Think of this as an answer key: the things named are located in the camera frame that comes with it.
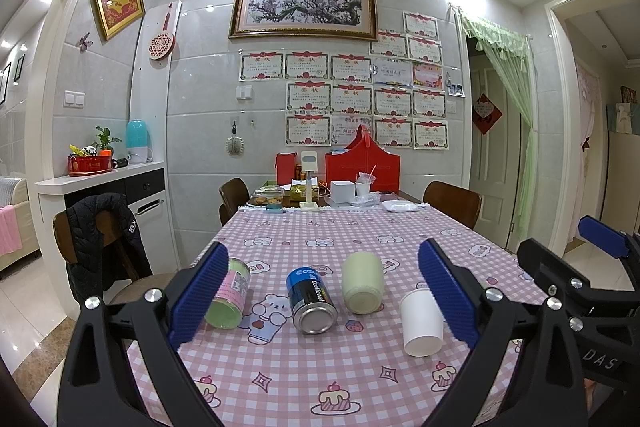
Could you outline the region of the plum blossom framed painting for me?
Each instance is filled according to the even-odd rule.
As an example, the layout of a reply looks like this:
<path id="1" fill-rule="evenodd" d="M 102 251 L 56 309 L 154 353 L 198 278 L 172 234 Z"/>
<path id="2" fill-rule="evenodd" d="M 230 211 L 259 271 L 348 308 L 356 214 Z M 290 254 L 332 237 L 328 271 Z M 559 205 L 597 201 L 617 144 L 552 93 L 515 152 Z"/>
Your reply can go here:
<path id="1" fill-rule="evenodd" d="M 235 0 L 229 37 L 326 37 L 375 41 L 376 0 Z"/>

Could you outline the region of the pink green labelled can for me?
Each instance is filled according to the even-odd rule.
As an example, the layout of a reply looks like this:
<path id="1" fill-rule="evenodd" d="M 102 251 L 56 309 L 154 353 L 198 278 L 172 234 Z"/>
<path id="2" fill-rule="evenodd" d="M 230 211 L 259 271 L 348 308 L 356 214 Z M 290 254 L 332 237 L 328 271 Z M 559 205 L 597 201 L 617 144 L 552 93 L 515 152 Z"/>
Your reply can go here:
<path id="1" fill-rule="evenodd" d="M 229 259 L 229 269 L 216 296 L 205 313 L 205 321 L 215 329 L 235 329 L 243 318 L 246 294 L 250 288 L 250 268 L 238 259 Z"/>

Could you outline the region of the white paper cup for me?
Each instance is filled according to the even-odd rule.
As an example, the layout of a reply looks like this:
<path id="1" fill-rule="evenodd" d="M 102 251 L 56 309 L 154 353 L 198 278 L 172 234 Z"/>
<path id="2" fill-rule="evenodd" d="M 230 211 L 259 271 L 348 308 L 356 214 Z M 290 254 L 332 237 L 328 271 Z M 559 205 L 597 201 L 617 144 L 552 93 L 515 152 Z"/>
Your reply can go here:
<path id="1" fill-rule="evenodd" d="M 429 357 L 444 343 L 444 319 L 431 291 L 416 288 L 400 302 L 402 340 L 407 355 Z"/>

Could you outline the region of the red diamond door decoration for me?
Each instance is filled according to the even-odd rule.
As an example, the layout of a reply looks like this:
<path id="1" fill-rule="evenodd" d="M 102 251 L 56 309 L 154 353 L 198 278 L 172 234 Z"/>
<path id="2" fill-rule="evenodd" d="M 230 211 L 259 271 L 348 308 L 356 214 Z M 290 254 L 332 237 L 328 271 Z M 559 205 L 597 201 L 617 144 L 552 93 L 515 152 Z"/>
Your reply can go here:
<path id="1" fill-rule="evenodd" d="M 487 98 L 485 93 L 482 93 L 473 103 L 472 121 L 482 135 L 486 135 L 501 117 L 501 110 Z"/>

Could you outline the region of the green door curtain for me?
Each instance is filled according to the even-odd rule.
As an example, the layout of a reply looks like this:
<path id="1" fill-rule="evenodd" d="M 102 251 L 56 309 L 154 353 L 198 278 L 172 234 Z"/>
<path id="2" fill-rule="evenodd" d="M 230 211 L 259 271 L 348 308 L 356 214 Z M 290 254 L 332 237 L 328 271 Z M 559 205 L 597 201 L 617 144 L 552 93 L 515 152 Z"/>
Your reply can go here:
<path id="1" fill-rule="evenodd" d="M 508 251 L 528 232 L 537 159 L 533 57 L 525 36 L 450 8 L 461 57 L 462 184 L 482 196 L 475 230 Z M 482 93 L 502 112 L 486 135 L 472 121 Z"/>

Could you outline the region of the white desk lamp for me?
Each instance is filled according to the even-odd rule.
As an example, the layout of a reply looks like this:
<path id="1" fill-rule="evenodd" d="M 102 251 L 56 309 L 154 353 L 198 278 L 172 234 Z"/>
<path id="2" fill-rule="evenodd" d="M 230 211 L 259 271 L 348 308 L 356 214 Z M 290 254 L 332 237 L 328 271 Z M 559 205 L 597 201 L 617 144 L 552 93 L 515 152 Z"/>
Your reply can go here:
<path id="1" fill-rule="evenodd" d="M 305 200 L 299 204 L 299 208 L 304 211 L 317 211 L 318 204 L 314 201 L 314 186 L 312 179 L 318 170 L 318 156 L 314 150 L 305 150 L 300 158 L 302 171 L 305 173 Z"/>

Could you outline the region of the brown chair right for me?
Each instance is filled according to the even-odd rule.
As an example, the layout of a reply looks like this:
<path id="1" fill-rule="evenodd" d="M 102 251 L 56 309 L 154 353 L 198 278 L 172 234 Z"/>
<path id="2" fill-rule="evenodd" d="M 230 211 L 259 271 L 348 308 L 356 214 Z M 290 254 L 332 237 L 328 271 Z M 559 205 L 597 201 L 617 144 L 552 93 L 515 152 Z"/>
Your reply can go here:
<path id="1" fill-rule="evenodd" d="M 466 188 L 433 181 L 424 191 L 423 202 L 472 229 L 480 217 L 482 196 Z"/>

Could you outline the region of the red basket with items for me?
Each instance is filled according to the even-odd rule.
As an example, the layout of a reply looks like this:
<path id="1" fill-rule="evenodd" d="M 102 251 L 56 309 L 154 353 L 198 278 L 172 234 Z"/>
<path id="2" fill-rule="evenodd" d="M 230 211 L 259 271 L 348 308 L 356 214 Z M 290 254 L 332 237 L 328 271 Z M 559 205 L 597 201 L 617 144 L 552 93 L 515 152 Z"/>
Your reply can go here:
<path id="1" fill-rule="evenodd" d="M 90 174 L 110 172 L 112 169 L 113 153 L 110 150 L 70 145 L 70 156 L 67 157 L 69 176 L 90 176 Z"/>

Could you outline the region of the black jacket on chair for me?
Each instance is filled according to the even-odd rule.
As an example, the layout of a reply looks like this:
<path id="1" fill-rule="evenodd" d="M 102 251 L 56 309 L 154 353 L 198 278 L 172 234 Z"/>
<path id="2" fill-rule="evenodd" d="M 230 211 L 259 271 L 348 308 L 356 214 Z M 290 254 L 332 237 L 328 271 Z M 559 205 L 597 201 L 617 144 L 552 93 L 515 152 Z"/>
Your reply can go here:
<path id="1" fill-rule="evenodd" d="M 65 209 L 75 260 L 66 265 L 74 299 L 102 298 L 116 281 L 149 277 L 152 269 L 138 222 L 124 194 L 91 195 Z"/>

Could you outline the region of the blue black metal can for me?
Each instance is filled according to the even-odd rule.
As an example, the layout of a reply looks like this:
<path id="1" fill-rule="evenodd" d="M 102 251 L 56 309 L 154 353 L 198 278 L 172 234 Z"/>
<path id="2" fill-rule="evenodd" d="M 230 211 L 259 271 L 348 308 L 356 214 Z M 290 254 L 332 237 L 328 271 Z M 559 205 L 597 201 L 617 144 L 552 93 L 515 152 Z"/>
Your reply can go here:
<path id="1" fill-rule="evenodd" d="M 293 270 L 286 278 L 286 288 L 299 332 L 319 335 L 335 324 L 337 309 L 318 271 L 311 267 Z"/>

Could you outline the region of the blue white humidifier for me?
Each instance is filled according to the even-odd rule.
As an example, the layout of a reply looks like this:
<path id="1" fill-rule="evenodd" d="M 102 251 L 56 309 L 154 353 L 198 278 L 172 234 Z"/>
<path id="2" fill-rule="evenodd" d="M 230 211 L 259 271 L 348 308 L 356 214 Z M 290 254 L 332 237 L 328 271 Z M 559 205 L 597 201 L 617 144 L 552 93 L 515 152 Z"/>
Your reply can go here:
<path id="1" fill-rule="evenodd" d="M 126 147 L 130 164 L 145 164 L 150 160 L 150 138 L 143 120 L 129 121 L 126 128 Z"/>

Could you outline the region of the white tissue box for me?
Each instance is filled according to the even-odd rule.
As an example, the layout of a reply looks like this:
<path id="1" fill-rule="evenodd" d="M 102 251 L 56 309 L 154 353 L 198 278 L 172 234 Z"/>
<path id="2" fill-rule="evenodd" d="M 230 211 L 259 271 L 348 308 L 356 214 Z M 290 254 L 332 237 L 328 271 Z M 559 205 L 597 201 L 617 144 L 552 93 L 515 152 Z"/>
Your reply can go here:
<path id="1" fill-rule="evenodd" d="M 332 181 L 330 199 L 335 205 L 347 205 L 356 197 L 356 185 L 352 181 Z"/>

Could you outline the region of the pink checked tablecloth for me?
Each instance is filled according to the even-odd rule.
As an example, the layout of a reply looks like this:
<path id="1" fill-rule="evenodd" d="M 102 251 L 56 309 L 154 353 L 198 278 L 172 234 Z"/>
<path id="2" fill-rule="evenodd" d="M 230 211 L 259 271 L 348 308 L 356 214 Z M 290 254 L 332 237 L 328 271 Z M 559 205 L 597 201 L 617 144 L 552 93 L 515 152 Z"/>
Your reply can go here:
<path id="1" fill-rule="evenodd" d="M 252 272 L 243 320 L 236 329 L 202 324 L 179 351 L 212 411 L 228 426 L 422 424 L 468 355 L 451 335 L 426 358 L 404 348 L 400 303 L 425 284 L 418 250 L 430 238 L 483 285 L 523 303 L 544 298 L 514 257 L 433 208 L 238 212 L 217 241 Z M 343 262 L 358 251 L 384 269 L 381 306 L 367 315 L 350 312 L 341 290 Z M 323 334 L 294 325 L 285 281 L 299 267 L 321 274 L 336 306 Z"/>

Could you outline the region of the pale green cup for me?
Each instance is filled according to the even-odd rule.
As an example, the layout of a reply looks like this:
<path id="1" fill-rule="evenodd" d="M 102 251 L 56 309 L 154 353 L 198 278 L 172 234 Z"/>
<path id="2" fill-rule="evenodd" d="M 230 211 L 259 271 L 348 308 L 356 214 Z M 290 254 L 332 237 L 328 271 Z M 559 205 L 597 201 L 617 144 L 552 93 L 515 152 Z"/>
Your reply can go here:
<path id="1" fill-rule="evenodd" d="M 347 309 L 359 315 L 373 313 L 380 307 L 383 293 L 381 259 L 367 251 L 349 255 L 342 265 L 342 294 Z"/>

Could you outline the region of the brown chair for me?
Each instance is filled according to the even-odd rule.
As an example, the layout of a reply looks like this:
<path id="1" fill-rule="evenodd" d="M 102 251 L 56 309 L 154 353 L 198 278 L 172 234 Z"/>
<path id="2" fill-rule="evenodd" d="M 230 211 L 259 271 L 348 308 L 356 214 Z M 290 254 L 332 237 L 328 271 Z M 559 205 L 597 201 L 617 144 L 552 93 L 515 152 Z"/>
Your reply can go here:
<path id="1" fill-rule="evenodd" d="M 221 185 L 219 189 L 221 197 L 221 205 L 219 207 L 220 223 L 225 225 L 231 217 L 250 200 L 247 186 L 240 178 L 232 180 Z"/>
<path id="2" fill-rule="evenodd" d="M 433 181 L 424 191 L 423 202 L 472 229 L 480 217 L 482 196 L 466 188 Z"/>

